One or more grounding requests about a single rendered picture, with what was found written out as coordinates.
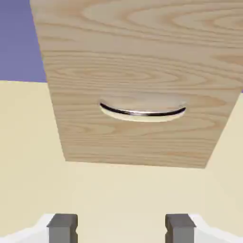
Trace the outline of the light wood drawer front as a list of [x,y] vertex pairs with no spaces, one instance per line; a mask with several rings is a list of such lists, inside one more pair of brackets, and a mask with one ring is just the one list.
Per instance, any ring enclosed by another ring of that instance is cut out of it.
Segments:
[[[65,159],[75,162],[204,168],[243,88],[243,55],[214,63],[112,52],[44,55]],[[161,123],[103,114],[105,95],[169,94],[187,103],[183,117]]]

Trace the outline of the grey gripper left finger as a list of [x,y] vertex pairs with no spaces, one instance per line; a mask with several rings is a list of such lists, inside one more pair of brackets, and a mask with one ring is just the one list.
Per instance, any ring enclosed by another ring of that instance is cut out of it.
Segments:
[[0,243],[78,243],[77,214],[44,214],[32,227],[0,237]]

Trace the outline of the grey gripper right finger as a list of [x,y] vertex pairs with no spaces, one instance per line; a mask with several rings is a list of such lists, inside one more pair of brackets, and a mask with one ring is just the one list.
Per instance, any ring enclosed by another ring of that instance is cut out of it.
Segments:
[[166,214],[165,227],[165,243],[243,243],[243,237],[211,227],[197,214]]

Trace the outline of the light wood cabinet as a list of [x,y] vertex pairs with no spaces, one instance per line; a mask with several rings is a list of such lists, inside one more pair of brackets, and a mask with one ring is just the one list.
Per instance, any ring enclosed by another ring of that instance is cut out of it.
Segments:
[[30,0],[64,157],[204,168],[243,89],[243,0]]

